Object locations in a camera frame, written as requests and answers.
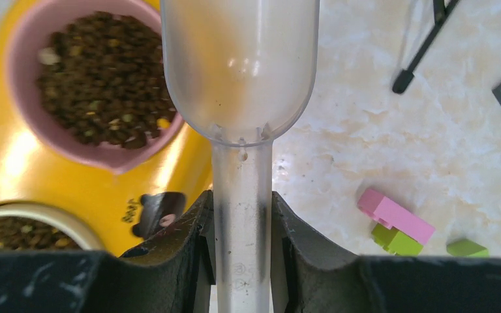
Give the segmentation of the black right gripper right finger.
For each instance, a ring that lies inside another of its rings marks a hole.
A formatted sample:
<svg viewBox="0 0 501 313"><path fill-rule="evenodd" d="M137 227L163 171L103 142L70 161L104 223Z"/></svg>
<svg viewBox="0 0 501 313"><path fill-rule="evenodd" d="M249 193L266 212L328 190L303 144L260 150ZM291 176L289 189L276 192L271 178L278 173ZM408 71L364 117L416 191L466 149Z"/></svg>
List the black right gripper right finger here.
<svg viewBox="0 0 501 313"><path fill-rule="evenodd" d="M357 255L272 195L275 312L501 312L501 258Z"/></svg>

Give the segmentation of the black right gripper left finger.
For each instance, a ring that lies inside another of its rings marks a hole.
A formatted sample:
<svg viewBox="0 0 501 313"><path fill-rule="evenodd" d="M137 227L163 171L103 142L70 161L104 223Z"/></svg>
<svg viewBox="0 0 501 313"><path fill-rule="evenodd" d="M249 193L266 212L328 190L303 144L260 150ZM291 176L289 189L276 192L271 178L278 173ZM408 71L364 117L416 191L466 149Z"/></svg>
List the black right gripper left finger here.
<svg viewBox="0 0 501 313"><path fill-rule="evenodd" d="M102 250L0 252L0 312L208 312L203 230L212 193L120 257Z"/></svg>

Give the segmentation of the clear plastic scoop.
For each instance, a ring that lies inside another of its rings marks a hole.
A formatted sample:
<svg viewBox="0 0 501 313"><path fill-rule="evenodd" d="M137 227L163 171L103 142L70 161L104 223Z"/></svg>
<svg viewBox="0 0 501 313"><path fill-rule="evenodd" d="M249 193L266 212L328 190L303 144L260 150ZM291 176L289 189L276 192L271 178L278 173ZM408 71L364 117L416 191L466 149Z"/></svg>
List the clear plastic scoop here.
<svg viewBox="0 0 501 313"><path fill-rule="evenodd" d="M267 312L273 141L316 78L319 1L161 1L168 92L212 144L219 312Z"/></svg>

